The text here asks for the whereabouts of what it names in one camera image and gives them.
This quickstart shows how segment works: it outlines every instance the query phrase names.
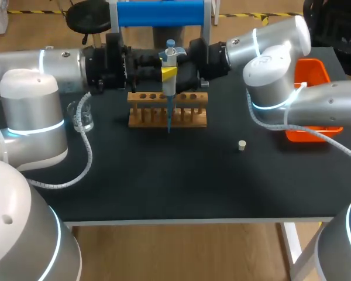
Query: yellow black floor tape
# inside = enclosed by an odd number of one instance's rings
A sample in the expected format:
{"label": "yellow black floor tape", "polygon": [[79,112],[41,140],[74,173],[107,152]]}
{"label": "yellow black floor tape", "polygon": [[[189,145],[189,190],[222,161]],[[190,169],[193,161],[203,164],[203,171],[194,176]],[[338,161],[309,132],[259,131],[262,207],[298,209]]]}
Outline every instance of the yellow black floor tape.
{"label": "yellow black floor tape", "polygon": [[[50,11],[50,10],[32,10],[32,11],[15,11],[15,10],[8,10],[10,14],[31,14],[31,13],[41,13],[41,14],[61,14],[61,11]],[[263,26],[268,24],[268,18],[270,16],[297,16],[302,15],[302,13],[223,13],[219,15],[219,18],[245,18],[245,17],[254,17],[261,19]]]}
{"label": "yellow black floor tape", "polygon": [[14,11],[8,10],[8,13],[21,14],[21,13],[46,13],[46,14],[61,14],[61,11]]}

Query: test tube rack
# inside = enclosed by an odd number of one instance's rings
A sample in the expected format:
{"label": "test tube rack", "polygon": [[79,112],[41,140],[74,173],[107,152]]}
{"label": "test tube rack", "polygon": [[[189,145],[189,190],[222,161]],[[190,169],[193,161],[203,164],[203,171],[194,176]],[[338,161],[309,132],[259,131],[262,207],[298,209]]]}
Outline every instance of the test tube rack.
{"label": "test tube rack", "polygon": [[[167,98],[161,92],[129,92],[129,127],[166,128]],[[172,128],[207,127],[208,94],[184,92],[174,97]]]}

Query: wooden floor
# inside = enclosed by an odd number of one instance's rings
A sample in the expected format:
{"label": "wooden floor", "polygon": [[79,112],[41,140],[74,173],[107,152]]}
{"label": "wooden floor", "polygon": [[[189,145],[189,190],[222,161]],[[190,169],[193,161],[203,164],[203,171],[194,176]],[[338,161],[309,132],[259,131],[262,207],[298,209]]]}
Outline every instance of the wooden floor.
{"label": "wooden floor", "polygon": [[[221,0],[221,13],[301,12],[303,0]],[[68,0],[60,0],[68,8]],[[55,1],[10,0],[12,10],[57,10]],[[269,22],[282,20],[270,18]],[[261,27],[254,18],[220,18],[212,42]],[[199,36],[186,28],[184,42]],[[82,47],[61,15],[10,15],[0,52],[45,46]],[[152,30],[124,30],[125,43],[151,48]],[[305,246],[318,224],[298,224]],[[83,227],[78,231],[84,267],[82,281],[288,280],[275,224]],[[313,273],[308,280],[318,280]]]}

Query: blue bar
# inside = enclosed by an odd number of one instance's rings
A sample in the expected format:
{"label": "blue bar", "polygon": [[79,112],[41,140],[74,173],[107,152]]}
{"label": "blue bar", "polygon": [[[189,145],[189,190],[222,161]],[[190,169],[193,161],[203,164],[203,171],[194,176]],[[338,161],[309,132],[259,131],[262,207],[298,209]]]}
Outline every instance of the blue bar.
{"label": "blue bar", "polygon": [[203,25],[204,0],[118,2],[119,26]]}

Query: orange tray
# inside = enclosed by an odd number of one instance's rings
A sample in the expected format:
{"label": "orange tray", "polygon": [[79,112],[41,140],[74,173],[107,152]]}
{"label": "orange tray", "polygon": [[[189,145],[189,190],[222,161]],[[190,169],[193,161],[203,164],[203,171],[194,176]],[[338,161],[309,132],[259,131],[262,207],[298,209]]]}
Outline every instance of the orange tray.
{"label": "orange tray", "polygon": [[[318,59],[300,59],[295,67],[295,87],[307,82],[307,87],[330,83],[324,64]],[[308,128],[322,133],[330,138],[341,133],[343,127],[317,127]],[[323,139],[304,131],[286,131],[287,138],[292,142],[324,142]]]}

